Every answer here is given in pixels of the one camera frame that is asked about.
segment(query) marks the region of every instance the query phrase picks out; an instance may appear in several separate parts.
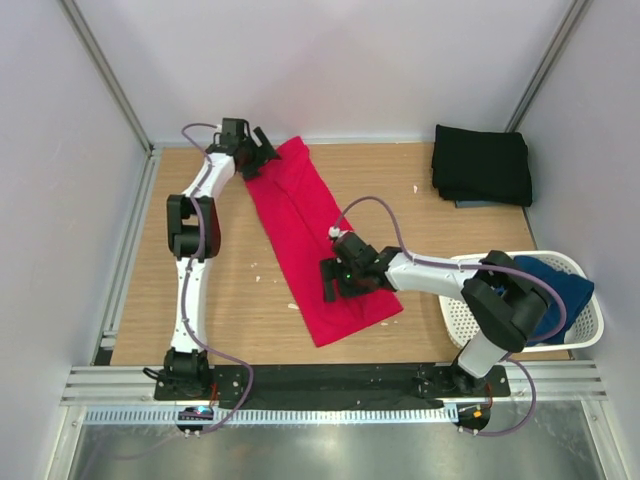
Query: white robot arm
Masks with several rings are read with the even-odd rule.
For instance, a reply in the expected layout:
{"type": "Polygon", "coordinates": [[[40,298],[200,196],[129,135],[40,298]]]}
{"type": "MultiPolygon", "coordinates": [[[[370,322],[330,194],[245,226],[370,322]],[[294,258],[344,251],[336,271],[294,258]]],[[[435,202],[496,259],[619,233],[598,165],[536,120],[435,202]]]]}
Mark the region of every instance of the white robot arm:
{"type": "MultiPolygon", "coordinates": [[[[199,198],[211,198],[213,199],[212,205],[215,205],[224,186],[231,180],[235,173],[236,166],[232,156],[225,153],[211,153],[204,159],[200,173],[198,173],[193,183],[182,192],[181,197],[190,197],[196,200],[199,198]]],[[[217,218],[210,219],[210,221],[217,223],[217,218]]],[[[212,228],[219,231],[218,225],[212,226],[212,228]]],[[[187,318],[189,318],[196,336],[203,343],[207,343],[207,332],[205,329],[206,295],[209,271],[213,264],[213,258],[205,258],[202,262],[191,262],[189,283],[185,290],[184,279],[186,278],[189,263],[188,256],[176,258],[176,267],[178,269],[178,299],[176,325],[173,338],[171,339],[171,347],[174,348],[176,352],[185,353],[191,353],[193,350],[200,352],[202,348],[193,342],[185,329],[184,322],[182,321],[182,297],[186,295],[185,305],[187,318]]]]}
{"type": "MultiPolygon", "coordinates": [[[[397,247],[378,253],[354,232],[329,230],[335,258],[321,262],[325,300],[366,295],[379,288],[417,290],[466,302],[480,331],[454,361],[454,380],[461,390],[482,383],[491,368],[511,353],[522,351],[546,313],[550,298],[539,286],[506,273],[462,268],[477,262],[420,256],[420,264],[397,247]],[[428,266],[432,263],[439,266],[428,266]]],[[[504,252],[482,260],[489,266],[520,270],[504,252]]]]}
{"type": "Polygon", "coordinates": [[[246,120],[224,118],[193,183],[167,199],[168,243],[176,257],[178,295],[171,348],[158,379],[164,390],[156,392],[157,399],[180,398],[185,390],[203,392],[211,385],[207,352],[202,344],[207,342],[208,277],[221,243],[216,201],[236,172],[250,179],[259,175],[259,169],[269,160],[279,158],[260,128],[253,133],[260,144],[254,141],[246,120]],[[196,225],[185,223],[193,216],[198,217],[196,225]],[[189,335],[185,318],[198,342],[189,335]]]}

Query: wooden table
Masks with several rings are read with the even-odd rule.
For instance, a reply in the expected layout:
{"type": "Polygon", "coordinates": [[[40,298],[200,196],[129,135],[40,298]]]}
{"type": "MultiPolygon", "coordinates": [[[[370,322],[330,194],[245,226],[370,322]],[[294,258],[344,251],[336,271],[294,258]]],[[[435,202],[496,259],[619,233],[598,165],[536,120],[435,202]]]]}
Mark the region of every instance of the wooden table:
{"type": "MultiPolygon", "coordinates": [[[[378,195],[395,210],[409,248],[449,257],[490,249],[529,250],[522,209],[456,209],[431,187],[431,144],[314,145],[311,156],[339,205],[378,195]]],[[[164,151],[129,287],[113,365],[158,365],[176,312],[175,261],[167,247],[166,198],[180,193],[202,165],[194,149],[164,151]]],[[[294,303],[245,185],[236,176],[217,204],[222,249],[209,280],[207,335],[217,349],[253,364],[451,361],[434,295],[399,292],[404,312],[339,342],[316,348],[294,303]]],[[[382,208],[365,202],[349,220],[377,248],[397,245],[382,208]]],[[[567,352],[526,355],[566,359],[567,352]]],[[[217,363],[223,360],[210,359],[217,363]]]]}

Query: red towel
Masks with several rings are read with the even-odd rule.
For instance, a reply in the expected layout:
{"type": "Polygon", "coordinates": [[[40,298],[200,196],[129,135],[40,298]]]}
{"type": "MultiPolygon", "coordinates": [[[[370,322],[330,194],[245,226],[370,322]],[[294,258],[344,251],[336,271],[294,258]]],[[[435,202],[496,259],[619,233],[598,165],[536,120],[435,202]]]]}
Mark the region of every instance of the red towel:
{"type": "MultiPolygon", "coordinates": [[[[333,256],[328,233],[340,209],[300,137],[280,146],[278,153],[281,160],[265,165],[247,188],[316,346],[401,312],[398,299],[385,290],[324,301],[320,260],[333,256]]],[[[351,230],[346,220],[340,227],[351,230]]]]}

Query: folded black cloth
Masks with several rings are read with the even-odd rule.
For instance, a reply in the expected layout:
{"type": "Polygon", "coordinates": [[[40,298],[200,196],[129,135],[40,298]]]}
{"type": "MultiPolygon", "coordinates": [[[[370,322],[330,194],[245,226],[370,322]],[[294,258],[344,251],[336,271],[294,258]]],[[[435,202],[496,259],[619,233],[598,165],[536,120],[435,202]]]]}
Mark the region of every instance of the folded black cloth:
{"type": "Polygon", "coordinates": [[[527,144],[519,133],[436,126],[433,186],[445,200],[532,203],[527,144]]]}

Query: purple cable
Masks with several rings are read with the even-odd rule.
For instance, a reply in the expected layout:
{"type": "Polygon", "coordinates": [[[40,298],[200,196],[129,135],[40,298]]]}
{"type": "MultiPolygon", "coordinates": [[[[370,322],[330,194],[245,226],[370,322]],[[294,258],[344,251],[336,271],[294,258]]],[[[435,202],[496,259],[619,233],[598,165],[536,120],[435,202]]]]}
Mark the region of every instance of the purple cable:
{"type": "MultiPolygon", "coordinates": [[[[247,381],[247,387],[245,388],[244,392],[242,393],[242,396],[240,397],[240,399],[238,400],[238,403],[218,423],[216,423],[215,425],[211,425],[211,426],[209,426],[207,428],[203,428],[201,430],[201,434],[205,435],[207,433],[212,433],[212,432],[215,432],[216,430],[220,429],[225,423],[227,423],[229,420],[231,420],[231,417],[233,417],[236,414],[236,412],[242,407],[242,405],[247,400],[247,397],[249,396],[249,392],[251,391],[251,388],[253,387],[254,371],[253,371],[253,368],[251,367],[251,365],[249,365],[244,360],[240,360],[239,358],[232,357],[231,355],[227,355],[226,353],[223,353],[223,352],[220,352],[218,350],[215,350],[214,348],[211,348],[207,344],[201,342],[200,339],[196,336],[196,334],[193,331],[193,329],[191,328],[191,326],[189,325],[189,318],[187,317],[187,306],[186,306],[187,284],[189,282],[189,276],[191,274],[191,264],[193,263],[194,260],[196,260],[200,256],[200,254],[202,253],[202,250],[204,249],[204,244],[205,244],[204,217],[202,215],[202,209],[200,208],[200,205],[198,205],[198,202],[196,200],[195,195],[196,195],[197,192],[200,191],[200,188],[202,187],[204,182],[207,181],[207,178],[209,178],[209,175],[213,171],[213,164],[211,163],[211,159],[209,158],[209,155],[207,154],[207,152],[200,145],[198,145],[198,143],[193,138],[191,138],[191,136],[187,133],[187,130],[189,128],[191,128],[191,127],[209,127],[209,128],[213,128],[213,129],[217,129],[218,128],[216,125],[213,125],[213,124],[210,124],[210,123],[190,123],[188,125],[185,125],[182,128],[182,131],[181,131],[182,135],[194,147],[196,147],[202,153],[202,155],[205,158],[205,162],[207,163],[207,171],[205,172],[205,174],[202,176],[200,181],[196,184],[195,188],[193,189],[193,191],[189,195],[189,199],[191,200],[191,203],[193,204],[193,208],[195,209],[195,212],[196,212],[196,216],[198,217],[200,238],[199,238],[199,241],[198,241],[198,248],[196,250],[196,253],[194,253],[191,256],[191,258],[189,258],[189,261],[187,263],[186,273],[185,273],[185,277],[184,277],[184,283],[182,284],[182,295],[181,295],[181,299],[180,299],[180,313],[181,313],[181,316],[182,316],[182,322],[184,324],[185,329],[187,330],[187,333],[191,337],[191,340],[193,340],[193,342],[196,345],[198,345],[200,348],[206,350],[207,352],[209,352],[209,353],[211,353],[213,355],[216,355],[218,357],[224,358],[225,360],[229,360],[231,362],[235,362],[235,363],[237,363],[239,365],[242,365],[249,372],[249,379],[247,381]]],[[[111,458],[113,460],[118,460],[118,461],[138,460],[140,458],[146,457],[147,455],[149,455],[150,453],[154,452],[155,450],[157,450],[158,448],[162,447],[163,445],[166,445],[167,443],[173,441],[176,438],[180,438],[180,437],[181,437],[180,434],[169,435],[169,436],[163,438],[162,440],[160,440],[155,445],[152,445],[151,447],[149,447],[148,449],[146,449],[146,450],[144,450],[142,452],[131,454],[131,455],[108,455],[108,458],[111,458]]],[[[82,473],[80,474],[80,477],[79,477],[80,480],[84,480],[87,477],[87,475],[89,474],[89,472],[91,471],[91,468],[93,467],[93,464],[95,463],[95,461],[98,458],[98,454],[102,451],[102,443],[103,442],[101,441],[95,446],[93,452],[91,453],[91,456],[87,460],[87,463],[86,463],[85,467],[82,469],[82,473]]]]}
{"type": "Polygon", "coordinates": [[[538,404],[538,394],[536,392],[536,386],[535,386],[535,383],[533,382],[533,378],[531,378],[531,374],[524,367],[524,365],[520,363],[518,360],[515,360],[513,358],[507,358],[506,361],[511,362],[514,365],[517,365],[518,368],[522,370],[522,373],[524,373],[524,376],[527,377],[527,380],[529,381],[529,385],[531,386],[531,406],[529,407],[527,414],[524,416],[522,420],[520,420],[520,423],[518,423],[517,425],[514,425],[511,428],[507,428],[505,430],[500,430],[498,432],[474,432],[470,428],[463,428],[465,432],[470,433],[472,435],[477,435],[479,437],[493,437],[493,438],[502,437],[504,435],[515,433],[518,430],[520,430],[527,423],[529,423],[529,421],[533,418],[533,415],[536,413],[536,405],[538,404]]]}
{"type": "MultiPolygon", "coordinates": [[[[551,297],[558,304],[558,308],[560,309],[560,321],[558,322],[558,325],[553,330],[551,330],[551,332],[549,332],[546,335],[541,335],[540,337],[535,337],[532,340],[541,341],[541,340],[545,340],[547,338],[550,338],[550,337],[554,336],[556,333],[558,333],[560,330],[562,330],[562,328],[564,327],[564,325],[565,325],[565,323],[567,321],[567,308],[566,308],[566,306],[564,304],[564,301],[562,300],[562,298],[560,297],[558,292],[556,292],[549,284],[547,284],[546,282],[540,280],[538,277],[536,277],[534,275],[531,275],[529,273],[526,273],[526,272],[523,272],[523,271],[520,271],[520,270],[515,270],[515,269],[512,269],[512,268],[495,267],[495,266],[491,266],[491,265],[482,265],[480,263],[478,263],[478,264],[458,264],[458,263],[453,263],[453,262],[452,263],[446,263],[446,262],[437,262],[437,261],[434,261],[434,260],[426,260],[424,258],[420,258],[419,256],[417,256],[413,252],[409,251],[409,249],[407,249],[407,247],[405,246],[404,241],[402,239],[402,232],[400,231],[400,225],[398,224],[398,218],[396,217],[395,213],[393,213],[393,210],[391,209],[389,204],[387,202],[385,202],[384,200],[382,200],[380,197],[376,197],[376,196],[373,196],[373,195],[367,195],[365,197],[357,198],[356,200],[351,202],[349,205],[347,205],[347,207],[342,211],[342,213],[340,214],[340,217],[338,217],[338,220],[336,221],[334,227],[335,228],[340,228],[340,223],[342,222],[342,219],[345,217],[347,212],[349,210],[351,210],[354,206],[356,206],[358,203],[364,202],[365,200],[373,200],[374,202],[378,202],[380,205],[382,205],[384,207],[384,209],[387,211],[387,213],[391,217],[391,222],[393,223],[393,228],[394,228],[394,230],[396,232],[396,238],[398,239],[398,244],[400,245],[400,248],[402,249],[402,253],[404,253],[404,255],[407,258],[409,258],[410,260],[412,260],[413,262],[415,262],[415,263],[417,263],[419,265],[426,265],[426,266],[429,266],[429,267],[437,267],[437,268],[445,268],[445,269],[450,269],[450,270],[458,270],[458,269],[461,269],[461,270],[489,270],[489,271],[494,271],[494,272],[508,273],[508,274],[511,274],[511,275],[516,275],[518,277],[524,278],[525,280],[529,280],[530,282],[535,283],[536,285],[539,285],[540,287],[544,288],[547,292],[549,292],[551,297]]],[[[473,430],[470,430],[468,428],[463,428],[463,431],[465,431],[467,433],[474,434],[474,435],[482,436],[482,437],[501,437],[503,435],[508,435],[510,433],[513,433],[513,432],[516,432],[516,431],[520,430],[533,417],[533,414],[536,411],[536,403],[537,403],[536,387],[534,385],[533,378],[531,378],[531,375],[529,374],[527,369],[524,367],[524,365],[522,363],[520,363],[519,361],[517,361],[517,360],[509,358],[509,354],[507,354],[503,360],[506,360],[508,362],[511,362],[511,363],[514,363],[515,365],[517,365],[524,372],[525,376],[527,377],[527,380],[529,380],[529,385],[531,385],[531,406],[529,407],[529,411],[527,412],[526,416],[522,419],[522,421],[520,423],[518,423],[514,427],[507,428],[506,430],[501,430],[501,431],[498,431],[498,432],[477,432],[477,433],[475,433],[473,430]]]]}

